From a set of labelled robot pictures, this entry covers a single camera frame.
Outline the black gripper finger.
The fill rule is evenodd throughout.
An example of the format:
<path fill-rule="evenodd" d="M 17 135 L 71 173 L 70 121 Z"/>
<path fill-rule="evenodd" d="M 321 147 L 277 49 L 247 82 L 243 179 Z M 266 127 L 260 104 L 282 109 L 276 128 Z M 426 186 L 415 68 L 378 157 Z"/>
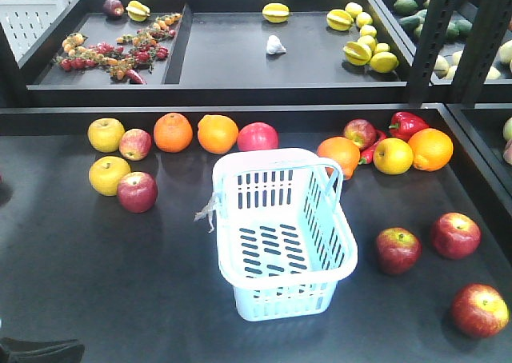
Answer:
<path fill-rule="evenodd" d="M 81 362 L 85 346 L 78 340 L 20 341 L 1 339 L 1 362 L 60 363 Z"/>

